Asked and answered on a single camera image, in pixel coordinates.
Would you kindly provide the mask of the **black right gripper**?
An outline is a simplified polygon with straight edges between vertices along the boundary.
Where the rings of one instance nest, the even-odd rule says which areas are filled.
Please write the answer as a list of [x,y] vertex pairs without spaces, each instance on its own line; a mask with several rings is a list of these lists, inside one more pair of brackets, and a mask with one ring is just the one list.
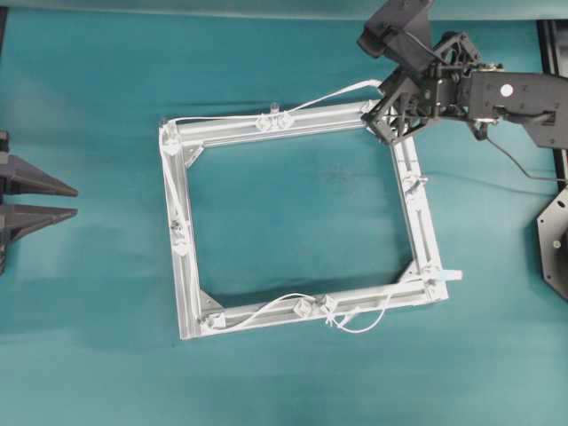
[[364,127],[385,146],[413,137],[432,120],[484,120],[471,102],[473,76],[480,71],[481,55],[469,35],[446,32],[435,47],[415,35],[410,39],[429,55],[426,68],[417,71],[397,66],[379,87],[383,98],[369,100],[361,110]]

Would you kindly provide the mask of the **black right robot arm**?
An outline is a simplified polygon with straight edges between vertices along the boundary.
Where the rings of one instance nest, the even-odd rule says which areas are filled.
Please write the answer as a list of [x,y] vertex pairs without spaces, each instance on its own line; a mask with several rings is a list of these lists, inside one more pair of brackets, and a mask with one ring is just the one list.
[[567,146],[564,77],[484,63],[465,33],[447,32],[429,47],[402,28],[388,27],[381,35],[366,29],[358,44],[398,65],[379,87],[382,98],[361,117],[387,146],[438,120],[464,122],[478,140],[488,137],[490,124],[504,120],[523,126],[538,147]]

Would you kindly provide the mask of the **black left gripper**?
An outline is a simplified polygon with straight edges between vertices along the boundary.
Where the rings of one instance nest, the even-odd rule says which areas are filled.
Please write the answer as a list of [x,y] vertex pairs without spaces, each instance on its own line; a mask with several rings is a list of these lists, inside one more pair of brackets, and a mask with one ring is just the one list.
[[8,247],[17,240],[75,217],[77,209],[8,206],[6,194],[43,194],[77,196],[72,186],[48,175],[17,155],[10,155],[9,133],[1,131],[1,274],[4,274]]

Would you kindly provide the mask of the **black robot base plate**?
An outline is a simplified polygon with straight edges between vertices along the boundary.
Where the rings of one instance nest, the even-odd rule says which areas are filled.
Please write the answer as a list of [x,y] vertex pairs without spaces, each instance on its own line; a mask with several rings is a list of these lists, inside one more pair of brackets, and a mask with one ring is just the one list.
[[545,282],[567,300],[567,188],[537,216]]

